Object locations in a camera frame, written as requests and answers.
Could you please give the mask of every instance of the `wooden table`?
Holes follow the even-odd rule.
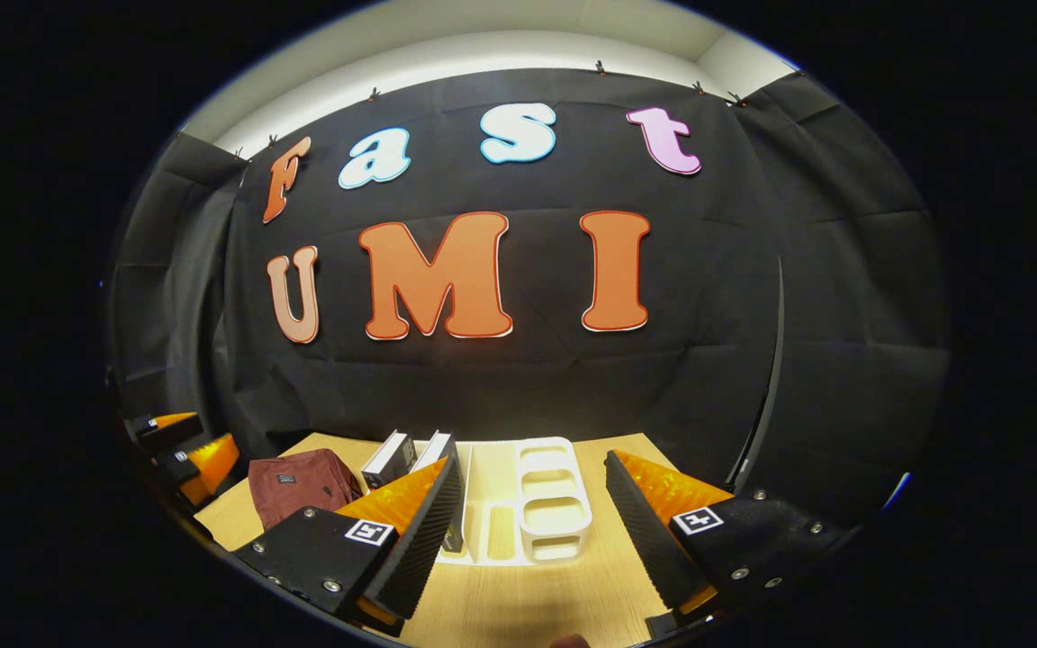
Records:
[[[674,468],[644,434],[572,444],[593,522],[582,555],[571,563],[482,567],[436,563],[415,616],[399,641],[421,648],[446,645],[543,648],[579,632],[592,648],[623,647],[650,639],[646,617],[667,612],[646,576],[630,538],[606,492],[610,450]],[[362,468],[379,443],[313,433],[283,454],[328,447],[349,467],[363,491]],[[262,533],[247,480],[195,515],[226,550]]]

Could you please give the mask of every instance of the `maroon pouch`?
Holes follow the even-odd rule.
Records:
[[[338,511],[363,496],[351,469],[325,449],[252,460],[247,481],[262,530],[271,530],[305,506]]]

